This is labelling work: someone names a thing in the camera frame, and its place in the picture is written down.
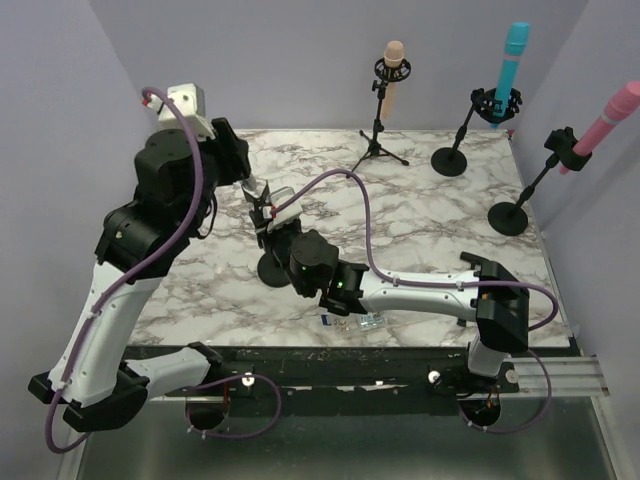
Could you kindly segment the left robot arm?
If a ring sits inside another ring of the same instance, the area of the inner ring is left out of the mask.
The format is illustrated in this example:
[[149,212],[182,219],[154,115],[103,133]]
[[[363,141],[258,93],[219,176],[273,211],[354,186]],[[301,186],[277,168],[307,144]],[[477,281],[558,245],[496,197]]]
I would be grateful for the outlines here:
[[216,188],[251,176],[247,142],[224,117],[211,126],[212,137],[197,144],[199,195],[193,193],[194,157],[183,130],[153,133],[136,154],[133,198],[104,219],[72,340],[54,368],[29,382],[41,402],[65,405],[63,419],[78,432],[121,428],[148,400],[180,388],[209,395],[221,385],[217,355],[200,342],[150,360],[123,358],[144,306],[215,212]]

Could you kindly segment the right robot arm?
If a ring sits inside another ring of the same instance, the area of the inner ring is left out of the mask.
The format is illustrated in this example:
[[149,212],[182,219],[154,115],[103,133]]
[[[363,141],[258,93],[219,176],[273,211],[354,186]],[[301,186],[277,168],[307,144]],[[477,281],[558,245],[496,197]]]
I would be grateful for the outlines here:
[[270,219],[267,199],[255,199],[250,218],[264,255],[260,280],[272,287],[293,287],[303,298],[338,316],[412,311],[473,322],[478,332],[460,367],[460,379],[480,392],[496,380],[509,354],[527,351],[530,294],[501,264],[472,261],[471,269],[452,275],[409,274],[347,262],[318,231],[303,231],[298,217]]

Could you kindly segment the beige microphone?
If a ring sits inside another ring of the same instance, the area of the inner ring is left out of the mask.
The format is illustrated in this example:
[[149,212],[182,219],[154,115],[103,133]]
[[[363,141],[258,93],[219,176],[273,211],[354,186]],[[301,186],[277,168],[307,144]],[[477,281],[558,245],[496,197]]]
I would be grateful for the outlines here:
[[395,79],[395,74],[397,73],[398,68],[404,60],[404,54],[404,44],[401,41],[392,40],[387,44],[383,58],[385,66],[387,67],[388,86],[386,88],[385,98],[381,107],[382,119],[388,118],[391,114],[395,96],[395,83],[393,80]]

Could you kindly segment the silver mesh microphone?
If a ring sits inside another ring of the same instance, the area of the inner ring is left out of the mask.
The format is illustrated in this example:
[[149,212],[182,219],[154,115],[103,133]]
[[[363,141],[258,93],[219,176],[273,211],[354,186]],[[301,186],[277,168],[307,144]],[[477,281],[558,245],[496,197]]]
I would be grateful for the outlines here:
[[250,178],[241,184],[245,200],[252,205],[264,205],[268,202],[269,185],[267,181]]

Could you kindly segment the black round-base mic stand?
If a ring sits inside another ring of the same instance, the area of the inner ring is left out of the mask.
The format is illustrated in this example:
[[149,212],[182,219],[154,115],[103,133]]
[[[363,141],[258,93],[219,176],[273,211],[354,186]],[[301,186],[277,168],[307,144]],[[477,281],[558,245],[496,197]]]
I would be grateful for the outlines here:
[[289,264],[278,265],[273,257],[263,253],[257,264],[259,279],[272,288],[283,288],[290,284],[288,278]]

